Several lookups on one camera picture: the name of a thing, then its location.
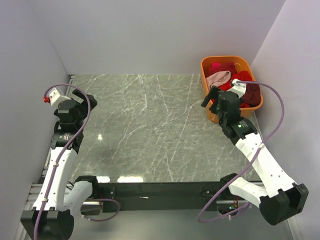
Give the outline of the pink t shirt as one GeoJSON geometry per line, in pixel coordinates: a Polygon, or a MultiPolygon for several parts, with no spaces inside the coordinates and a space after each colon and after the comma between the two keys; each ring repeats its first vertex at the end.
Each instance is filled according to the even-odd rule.
{"type": "Polygon", "coordinates": [[[231,72],[228,70],[216,72],[206,78],[206,83],[209,89],[212,87],[219,88],[227,83],[231,78],[231,72]]]}

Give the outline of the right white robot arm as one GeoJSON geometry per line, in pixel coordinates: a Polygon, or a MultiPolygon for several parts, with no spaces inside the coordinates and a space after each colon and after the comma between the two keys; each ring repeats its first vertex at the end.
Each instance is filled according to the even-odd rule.
{"type": "Polygon", "coordinates": [[[205,108],[210,100],[214,100],[209,110],[218,116],[222,132],[249,163],[219,187],[200,213],[203,214],[219,195],[226,200],[238,196],[247,203],[227,215],[232,217],[235,212],[253,204],[259,208],[263,218],[275,226],[302,212],[309,190],[303,183],[297,184],[286,174],[267,149],[267,139],[261,138],[252,122],[241,116],[241,97],[245,93],[246,84],[245,81],[237,80],[228,91],[214,86],[201,104],[205,108]]]}

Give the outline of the magenta garment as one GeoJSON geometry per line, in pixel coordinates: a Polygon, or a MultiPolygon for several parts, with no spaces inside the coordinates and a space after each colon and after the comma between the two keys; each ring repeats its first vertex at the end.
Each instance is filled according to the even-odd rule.
{"type": "Polygon", "coordinates": [[[213,62],[211,64],[211,68],[210,68],[210,71],[212,72],[213,70],[215,70],[216,68],[220,67],[221,64],[219,62],[213,62]]]}

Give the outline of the orange plastic basket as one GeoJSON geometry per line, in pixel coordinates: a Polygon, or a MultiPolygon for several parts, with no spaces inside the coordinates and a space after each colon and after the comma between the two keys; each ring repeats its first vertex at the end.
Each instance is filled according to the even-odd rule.
{"type": "MultiPolygon", "coordinates": [[[[200,86],[202,88],[203,97],[205,97],[209,93],[208,84],[206,81],[206,77],[209,76],[210,68],[212,67],[212,64],[218,62],[220,64],[225,64],[228,62],[233,62],[235,65],[235,69],[237,72],[240,71],[248,71],[248,74],[251,76],[252,80],[255,82],[255,77],[252,73],[252,70],[250,68],[250,65],[248,62],[243,59],[240,56],[234,56],[234,55],[227,55],[227,56],[208,56],[205,57],[200,64],[200,86]]],[[[264,102],[262,94],[260,94],[260,101],[259,103],[254,107],[245,107],[240,108],[241,110],[241,116],[248,118],[252,115],[252,113],[259,109],[264,102]]]]}

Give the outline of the bright red t shirt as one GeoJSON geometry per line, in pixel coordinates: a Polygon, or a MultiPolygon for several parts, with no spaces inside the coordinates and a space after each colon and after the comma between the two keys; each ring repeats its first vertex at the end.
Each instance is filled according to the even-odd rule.
{"type": "Polygon", "coordinates": [[[234,79],[238,79],[240,81],[252,81],[251,75],[246,70],[243,70],[240,73],[236,73],[234,75],[231,75],[230,80],[228,82],[226,82],[225,84],[221,85],[219,88],[223,91],[229,90],[232,87],[231,82],[234,79]]]}

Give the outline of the dark red t shirt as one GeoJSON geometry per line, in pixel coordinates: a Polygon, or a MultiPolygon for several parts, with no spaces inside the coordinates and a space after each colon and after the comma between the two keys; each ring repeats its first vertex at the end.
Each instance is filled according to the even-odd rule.
{"type": "Polygon", "coordinates": [[[223,71],[229,71],[231,73],[231,76],[237,73],[237,69],[234,62],[226,62],[218,67],[211,68],[209,70],[209,76],[223,71]]]}

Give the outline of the aluminium extrusion rail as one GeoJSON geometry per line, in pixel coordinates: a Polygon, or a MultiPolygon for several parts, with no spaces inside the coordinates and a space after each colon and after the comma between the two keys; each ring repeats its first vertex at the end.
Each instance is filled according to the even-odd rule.
{"type": "MultiPolygon", "coordinates": [[[[72,190],[73,186],[71,184],[67,184],[66,188],[65,188],[65,193],[64,193],[64,197],[66,197],[70,191],[72,190]]],[[[42,189],[42,184],[32,184],[27,200],[26,200],[26,204],[27,205],[33,205],[34,202],[37,200],[38,195],[40,194],[40,191],[42,189]]]]}

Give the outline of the maroon t shirt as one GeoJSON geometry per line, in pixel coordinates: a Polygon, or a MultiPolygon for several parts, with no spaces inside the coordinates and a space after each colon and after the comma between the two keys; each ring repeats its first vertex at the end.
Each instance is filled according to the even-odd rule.
{"type": "Polygon", "coordinates": [[[257,84],[246,84],[245,94],[242,96],[241,108],[254,108],[261,103],[261,90],[257,84]]]}

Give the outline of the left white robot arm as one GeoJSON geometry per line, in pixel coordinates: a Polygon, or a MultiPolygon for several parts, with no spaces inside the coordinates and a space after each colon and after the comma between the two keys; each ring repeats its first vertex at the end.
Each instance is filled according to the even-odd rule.
{"type": "Polygon", "coordinates": [[[82,101],[61,93],[56,86],[45,91],[44,102],[55,108],[58,118],[51,138],[48,169],[30,210],[24,210],[20,222],[32,240],[68,240],[75,223],[82,217],[83,203],[96,200],[100,188],[95,176],[81,176],[66,193],[73,164],[78,157],[91,110],[97,106],[92,95],[75,88],[82,101]]]}

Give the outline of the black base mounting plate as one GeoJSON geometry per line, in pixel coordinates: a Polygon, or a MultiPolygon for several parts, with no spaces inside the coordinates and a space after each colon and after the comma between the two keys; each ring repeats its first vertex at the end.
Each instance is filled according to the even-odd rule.
{"type": "Polygon", "coordinates": [[[81,208],[85,215],[117,211],[200,210],[227,182],[118,182],[99,183],[95,176],[79,176],[74,182],[92,183],[87,202],[93,209],[81,208]]]}

